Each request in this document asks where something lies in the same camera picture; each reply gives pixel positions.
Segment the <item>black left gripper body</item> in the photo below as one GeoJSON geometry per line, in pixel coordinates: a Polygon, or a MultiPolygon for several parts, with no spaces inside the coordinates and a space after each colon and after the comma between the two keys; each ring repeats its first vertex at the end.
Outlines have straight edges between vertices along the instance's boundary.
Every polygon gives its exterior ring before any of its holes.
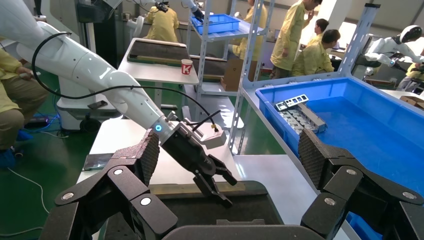
{"type": "Polygon", "coordinates": [[[161,144],[181,167],[193,174],[214,176],[217,166],[206,154],[203,147],[187,134],[183,128],[178,128],[161,144]]]}

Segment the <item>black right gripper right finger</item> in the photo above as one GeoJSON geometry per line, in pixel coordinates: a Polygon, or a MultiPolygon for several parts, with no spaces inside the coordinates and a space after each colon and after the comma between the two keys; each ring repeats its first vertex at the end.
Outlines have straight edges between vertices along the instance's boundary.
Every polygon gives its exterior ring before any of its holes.
{"type": "Polygon", "coordinates": [[[319,194],[300,224],[333,239],[349,213],[385,240],[424,237],[424,199],[365,168],[348,150],[323,143],[310,129],[299,137],[300,162],[319,194]]]}

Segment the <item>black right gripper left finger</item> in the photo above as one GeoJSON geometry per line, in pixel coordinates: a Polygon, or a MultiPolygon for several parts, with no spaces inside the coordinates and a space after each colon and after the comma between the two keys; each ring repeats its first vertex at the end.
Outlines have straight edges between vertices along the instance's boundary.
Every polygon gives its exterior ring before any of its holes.
{"type": "Polygon", "coordinates": [[[159,137],[117,150],[106,166],[55,199],[40,234],[42,240],[90,240],[115,214],[140,240],[160,240],[177,227],[177,216],[148,185],[159,158],[159,137]]]}

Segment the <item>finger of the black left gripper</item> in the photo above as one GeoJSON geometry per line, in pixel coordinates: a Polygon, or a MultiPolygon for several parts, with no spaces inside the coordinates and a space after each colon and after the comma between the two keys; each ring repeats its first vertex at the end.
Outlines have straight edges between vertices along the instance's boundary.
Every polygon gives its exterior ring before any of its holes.
{"type": "Polygon", "coordinates": [[[234,178],[232,172],[226,167],[226,165],[216,158],[215,156],[209,154],[208,158],[211,160],[215,167],[215,173],[222,176],[230,185],[235,186],[238,181],[234,178]]]}
{"type": "Polygon", "coordinates": [[[205,197],[227,209],[233,206],[233,203],[225,195],[220,193],[212,177],[204,177],[200,172],[196,171],[193,181],[205,197]]]}

